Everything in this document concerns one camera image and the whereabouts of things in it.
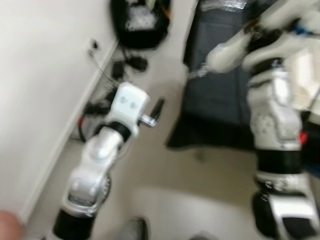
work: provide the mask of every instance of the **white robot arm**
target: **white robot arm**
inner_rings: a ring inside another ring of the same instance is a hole
[[[52,231],[41,240],[88,240],[96,216],[107,199],[112,166],[117,154],[130,138],[136,138],[139,125],[154,127],[164,100],[158,101],[150,116],[144,115],[149,96],[129,83],[122,83],[110,113],[98,127],[99,134],[84,146],[81,162],[66,185],[61,208]]]
[[[257,229],[276,240],[320,239],[317,206],[303,173],[302,123],[292,108],[290,75],[284,60],[304,47],[305,35],[320,33],[318,0],[279,0],[207,56],[207,68],[225,73],[242,63],[251,73],[248,104],[257,152],[252,200]]]

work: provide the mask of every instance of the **gray floor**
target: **gray floor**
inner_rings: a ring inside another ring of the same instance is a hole
[[[149,71],[138,75],[129,72],[130,79],[150,94],[149,109],[159,96],[166,98],[163,114],[156,128],[141,128],[139,138],[113,169],[112,191],[98,215],[93,239],[114,239],[126,220],[144,216],[150,222],[151,240],[187,240],[199,233],[217,240],[260,240],[250,209],[256,190],[253,154],[217,148],[165,148],[179,114],[186,79],[181,56],[188,21],[182,16],[192,14],[191,0],[177,2],[188,2],[189,7],[177,9],[172,34],[150,56]],[[29,221],[28,237],[50,230],[82,147],[71,140],[66,144]]]

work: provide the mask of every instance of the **black backpack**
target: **black backpack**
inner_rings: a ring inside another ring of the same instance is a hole
[[[155,49],[167,36],[170,0],[156,0],[153,9],[145,0],[131,4],[127,0],[111,0],[110,5],[115,34],[123,47]]]

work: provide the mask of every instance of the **electrical outlet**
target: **electrical outlet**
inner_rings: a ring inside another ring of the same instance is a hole
[[[95,40],[94,38],[90,38],[86,43],[85,53],[89,55],[91,58],[93,58],[96,52],[98,52],[99,50],[100,50],[100,44],[98,43],[98,41]]]

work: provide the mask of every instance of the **cable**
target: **cable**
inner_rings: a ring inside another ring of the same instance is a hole
[[[126,54],[126,50],[123,46],[121,46],[121,50],[122,50],[122,54],[123,54],[125,62],[128,62],[129,58],[128,58],[128,55]]]
[[[83,143],[86,143],[87,139],[83,133],[83,124],[86,119],[86,116],[105,116],[109,113],[111,104],[115,99],[117,93],[117,87],[113,87],[111,91],[103,97],[98,98],[95,103],[88,102],[85,109],[83,110],[82,116],[80,117],[77,123],[77,129],[79,133],[79,138]]]
[[[105,75],[104,71],[100,68],[99,64],[97,63],[96,59],[93,56],[90,56],[92,62],[95,64],[95,66],[99,69],[100,73],[102,76],[104,76],[106,79],[108,79],[110,82],[112,82],[115,86],[118,86],[117,83],[112,80],[110,77],[108,77],[107,75]]]
[[[314,108],[314,106],[316,104],[316,101],[319,98],[319,96],[320,96],[320,87],[318,88],[316,94],[312,98],[312,100],[311,100],[309,106],[306,108],[306,110],[301,112],[301,119],[302,119],[303,128],[305,128],[306,125],[308,124],[309,118],[310,118],[310,116],[312,114],[312,109]]]

